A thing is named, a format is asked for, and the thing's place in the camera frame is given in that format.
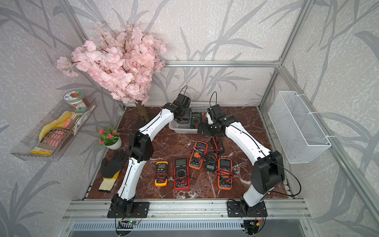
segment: clear plastic shelf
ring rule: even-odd
[[[63,139],[62,143],[57,147],[57,149],[51,155],[36,155],[31,153],[36,145],[39,143],[39,134],[42,128],[58,119],[64,111],[72,112],[73,109],[70,105],[68,105],[64,99],[62,99],[58,105],[56,105],[43,119],[39,124],[33,128],[31,132],[26,135],[24,139],[20,143],[18,143],[10,152],[12,155],[17,156],[21,160],[32,160],[32,161],[52,161],[57,162],[60,160],[64,152],[70,146],[72,141],[75,139],[76,135],[78,135],[80,129],[87,122],[89,117],[95,111],[97,105],[95,105],[95,98],[85,97],[88,103],[87,110],[81,114],[81,117],[75,122],[75,126],[70,130],[68,135]]]

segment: orange multimeter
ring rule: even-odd
[[[216,171],[218,176],[218,187],[224,190],[232,189],[232,160],[226,158],[218,159],[218,170]]]
[[[197,141],[195,143],[195,146],[191,149],[191,158],[189,159],[188,166],[191,168],[194,168],[196,170],[199,170],[201,165],[203,164],[204,157],[207,154],[208,151],[208,144]]]
[[[158,161],[155,172],[155,185],[157,187],[163,187],[167,185],[168,179],[168,162]]]

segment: white robotic arm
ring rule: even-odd
[[[162,109],[161,113],[159,113],[155,118],[153,118],[148,124],[140,128],[138,131],[142,134],[148,135],[150,141],[153,141],[158,132],[173,119],[174,113],[164,108]],[[146,160],[138,162],[138,160],[134,157],[129,158],[128,169],[126,170],[121,188],[117,192],[120,198],[124,200],[131,200],[135,196],[137,182],[146,162]]]
[[[125,215],[132,211],[138,179],[143,166],[153,154],[152,140],[167,123],[185,117],[189,104],[190,99],[179,94],[177,99],[173,103],[167,103],[152,121],[138,131],[130,133],[128,169],[120,189],[112,198],[113,205]],[[283,166],[282,156],[279,152],[271,152],[260,144],[234,116],[226,116],[218,104],[208,109],[208,120],[209,123],[202,123],[199,127],[200,135],[229,137],[254,165],[251,174],[252,185],[241,197],[245,213],[249,213],[250,209],[255,210],[254,206],[268,191],[284,180],[284,171],[275,165]]]

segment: white wire mesh basket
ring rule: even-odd
[[[331,146],[295,91],[280,91],[268,115],[291,164],[309,163]]]
[[[205,112],[207,112],[207,109],[209,108],[209,101],[208,102],[192,102],[190,103],[190,108],[192,108],[192,113],[201,113],[201,116]],[[191,129],[190,124],[178,124],[176,120],[172,120],[168,127],[172,130],[174,130],[176,133],[191,133],[191,134],[197,134],[197,129]]]

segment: red multimeter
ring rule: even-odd
[[[202,141],[197,141],[195,143],[195,146],[191,149],[191,151],[192,155],[189,159],[188,166],[196,170],[199,170],[201,165],[203,164],[204,157],[207,154],[208,144]]]
[[[224,190],[232,189],[232,160],[226,158],[218,159],[218,170],[216,174],[218,176],[218,187]]]
[[[174,189],[187,190],[190,188],[190,176],[188,173],[188,159],[187,157],[180,157],[174,159]]]

